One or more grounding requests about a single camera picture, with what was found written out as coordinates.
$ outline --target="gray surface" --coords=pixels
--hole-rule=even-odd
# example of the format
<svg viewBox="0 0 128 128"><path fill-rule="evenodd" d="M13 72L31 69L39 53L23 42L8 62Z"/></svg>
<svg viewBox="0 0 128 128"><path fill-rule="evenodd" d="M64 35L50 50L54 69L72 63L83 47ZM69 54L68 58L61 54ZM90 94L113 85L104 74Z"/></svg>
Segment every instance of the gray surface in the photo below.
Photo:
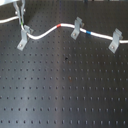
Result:
<svg viewBox="0 0 128 128"><path fill-rule="evenodd" d="M87 30L128 39L128 4L123 2L27 1L25 23L39 35L83 19ZM0 8L1 19L14 15ZM128 45L116 54L109 40L58 28L30 40L23 52L19 22L0 24L0 128L127 128Z"/></svg>

